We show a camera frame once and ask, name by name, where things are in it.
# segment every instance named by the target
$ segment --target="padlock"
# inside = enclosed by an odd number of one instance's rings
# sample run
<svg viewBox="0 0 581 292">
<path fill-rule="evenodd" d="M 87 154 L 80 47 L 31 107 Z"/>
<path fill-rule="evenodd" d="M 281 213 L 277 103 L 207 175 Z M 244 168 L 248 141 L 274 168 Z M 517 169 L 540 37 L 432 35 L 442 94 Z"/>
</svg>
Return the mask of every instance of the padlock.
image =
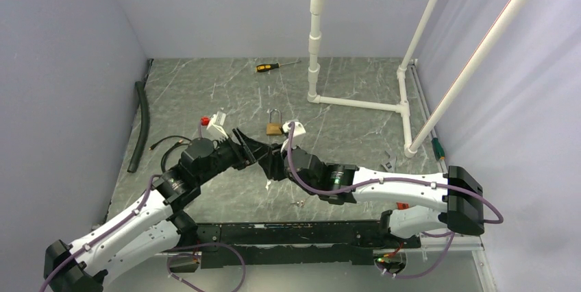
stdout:
<svg viewBox="0 0 581 292">
<path fill-rule="evenodd" d="M 272 122 L 272 113 L 278 112 L 278 123 Z M 282 135 L 282 114 L 278 109 L 271 109 L 269 111 L 269 123 L 267 124 L 267 136 Z"/>
</svg>

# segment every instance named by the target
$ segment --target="yellow and black screwdriver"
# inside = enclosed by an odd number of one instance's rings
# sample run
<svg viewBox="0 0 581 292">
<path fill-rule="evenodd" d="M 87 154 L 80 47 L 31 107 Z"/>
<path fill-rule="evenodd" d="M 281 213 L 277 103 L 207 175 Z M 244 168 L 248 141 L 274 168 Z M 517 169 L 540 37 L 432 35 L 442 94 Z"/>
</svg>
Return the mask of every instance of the yellow and black screwdriver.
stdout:
<svg viewBox="0 0 581 292">
<path fill-rule="evenodd" d="M 301 60 L 287 62 L 286 64 L 280 64 L 278 62 L 275 64 L 259 64 L 258 66 L 256 66 L 256 72 L 257 73 L 264 73 L 265 71 L 271 71 L 273 69 L 280 68 L 282 66 L 286 66 L 287 64 L 296 64 L 298 62 L 301 62 Z"/>
</svg>

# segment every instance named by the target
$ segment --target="black foam tube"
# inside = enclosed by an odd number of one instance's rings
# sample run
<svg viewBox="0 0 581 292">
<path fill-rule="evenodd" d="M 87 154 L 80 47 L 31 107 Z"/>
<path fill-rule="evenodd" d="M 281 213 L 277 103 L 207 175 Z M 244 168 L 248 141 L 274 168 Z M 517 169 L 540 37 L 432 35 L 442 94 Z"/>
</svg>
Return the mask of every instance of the black foam tube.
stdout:
<svg viewBox="0 0 581 292">
<path fill-rule="evenodd" d="M 141 127 L 139 129 L 137 143 L 135 144 L 135 150 L 129 161 L 129 167 L 127 168 L 127 172 L 129 173 L 135 173 L 137 171 L 139 161 L 143 155 L 143 149 L 145 149 L 145 143 L 147 142 L 147 135 L 149 134 L 149 103 L 147 102 L 147 96 L 145 94 L 145 83 L 142 81 L 135 82 L 135 90 L 137 90 L 139 107 L 141 107 Z"/>
</svg>

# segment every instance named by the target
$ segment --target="gray marble tabletop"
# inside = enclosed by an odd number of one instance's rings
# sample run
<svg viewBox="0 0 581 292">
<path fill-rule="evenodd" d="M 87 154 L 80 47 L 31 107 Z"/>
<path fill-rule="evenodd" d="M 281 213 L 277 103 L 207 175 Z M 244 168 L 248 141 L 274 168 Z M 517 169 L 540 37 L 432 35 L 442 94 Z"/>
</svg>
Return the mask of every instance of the gray marble tabletop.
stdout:
<svg viewBox="0 0 581 292">
<path fill-rule="evenodd" d="M 268 73 L 255 66 L 268 62 L 302 62 Z M 395 75 L 399 58 L 320 58 L 318 93 L 363 101 L 396 104 L 399 90 Z M 146 84 L 151 127 L 146 149 L 170 134 L 193 137 L 200 117 L 224 111 L 227 132 L 239 127 L 262 142 L 278 142 L 283 136 L 266 136 L 267 110 L 276 108 L 283 120 L 298 119 L 306 130 L 301 147 L 326 162 L 356 164 L 380 169 L 384 150 L 397 155 L 396 172 L 436 173 L 438 165 L 426 140 L 414 158 L 403 155 L 401 118 L 394 112 L 312 104 L 306 100 L 307 58 L 198 58 L 154 60 Z M 408 70 L 407 91 L 411 106 L 412 134 L 423 125 L 421 104 Z M 127 151 L 112 197 L 108 217 L 135 201 L 150 175 L 160 172 L 160 160 L 173 141 L 145 151 L 136 173 L 127 165 L 137 140 L 141 117 L 135 117 Z M 168 167 L 179 158 L 175 151 Z M 273 182 L 258 165 L 242 171 L 229 169 L 202 186 L 186 212 L 196 222 L 314 221 L 379 219 L 394 204 L 367 202 L 330 205 L 309 196 L 288 180 Z M 296 202 L 304 201 L 298 207 Z"/>
</svg>

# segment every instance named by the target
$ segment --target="red knob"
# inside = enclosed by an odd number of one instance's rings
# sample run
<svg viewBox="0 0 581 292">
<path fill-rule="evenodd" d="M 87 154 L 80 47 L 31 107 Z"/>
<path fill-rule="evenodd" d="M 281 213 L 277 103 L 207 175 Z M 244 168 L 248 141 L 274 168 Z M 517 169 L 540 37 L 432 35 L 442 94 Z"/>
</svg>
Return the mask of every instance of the red knob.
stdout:
<svg viewBox="0 0 581 292">
<path fill-rule="evenodd" d="M 210 119 L 208 117 L 204 116 L 200 119 L 200 122 L 203 126 L 208 126 L 208 124 L 210 124 Z"/>
</svg>

